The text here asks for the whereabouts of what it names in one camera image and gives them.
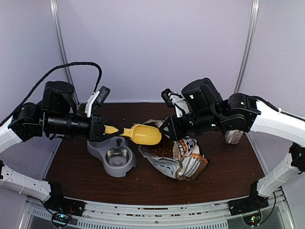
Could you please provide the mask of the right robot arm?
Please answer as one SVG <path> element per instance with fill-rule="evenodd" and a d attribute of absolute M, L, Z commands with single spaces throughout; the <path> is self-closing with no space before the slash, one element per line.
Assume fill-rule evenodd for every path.
<path fill-rule="evenodd" d="M 165 89 L 161 97 L 175 114 L 160 126 L 172 141 L 204 132 L 259 132 L 292 142 L 287 155 L 272 172 L 253 183 L 244 200 L 247 210 L 255 210 L 277 188 L 305 170 L 305 120 L 282 111 L 259 96 L 234 93 L 224 100 L 209 78 L 195 80 L 180 94 Z"/>

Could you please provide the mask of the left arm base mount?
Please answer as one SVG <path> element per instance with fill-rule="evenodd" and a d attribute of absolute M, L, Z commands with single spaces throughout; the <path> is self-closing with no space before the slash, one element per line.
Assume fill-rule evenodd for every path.
<path fill-rule="evenodd" d="M 44 206 L 47 209 L 63 212 L 65 214 L 69 214 L 72 216 L 81 217 L 83 215 L 85 209 L 85 202 L 70 198 L 54 198 L 51 197 L 47 201 L 44 202 Z"/>

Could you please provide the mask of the yellow plastic scoop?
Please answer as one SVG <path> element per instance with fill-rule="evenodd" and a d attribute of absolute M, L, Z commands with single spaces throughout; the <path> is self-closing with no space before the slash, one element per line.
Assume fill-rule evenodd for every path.
<path fill-rule="evenodd" d="M 162 134 L 158 128 L 142 124 L 135 124 L 131 128 L 123 128 L 121 134 L 119 134 L 117 127 L 106 125 L 104 133 L 128 137 L 138 145 L 156 145 L 162 139 Z"/>

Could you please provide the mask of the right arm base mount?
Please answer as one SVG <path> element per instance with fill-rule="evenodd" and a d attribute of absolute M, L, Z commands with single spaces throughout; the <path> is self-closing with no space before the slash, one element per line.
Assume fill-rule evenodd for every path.
<path fill-rule="evenodd" d="M 258 211 L 268 206 L 269 206 L 268 198 L 263 198 L 260 196 L 245 197 L 245 198 L 231 200 L 228 202 L 228 208 L 231 216 Z"/>

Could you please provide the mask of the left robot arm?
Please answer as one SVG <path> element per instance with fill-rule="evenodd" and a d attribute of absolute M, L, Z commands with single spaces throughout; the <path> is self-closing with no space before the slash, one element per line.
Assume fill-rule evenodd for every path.
<path fill-rule="evenodd" d="M 107 134 L 106 126 L 113 123 L 103 116 L 78 113 L 73 94 L 74 86 L 68 82 L 46 82 L 39 103 L 23 102 L 0 125 L 1 152 L 43 135 L 48 138 L 56 135 L 80 136 L 88 141 L 101 142 L 123 133 L 123 128 L 117 126 L 113 134 Z M 49 201 L 58 212 L 64 212 L 69 206 L 60 184 L 20 174 L 3 162 L 0 164 L 0 184 L 43 202 Z"/>

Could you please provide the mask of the dog food bag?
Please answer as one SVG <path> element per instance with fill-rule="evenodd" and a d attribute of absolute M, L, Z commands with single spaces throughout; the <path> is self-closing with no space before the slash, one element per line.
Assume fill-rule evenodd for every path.
<path fill-rule="evenodd" d="M 172 140 L 162 135 L 160 142 L 164 141 Z M 154 156 L 149 151 L 149 145 L 140 145 L 139 152 L 165 176 L 180 181 L 195 181 L 209 165 L 209 160 L 205 158 L 198 141 L 186 136 L 172 142 L 174 143 L 173 158 Z"/>

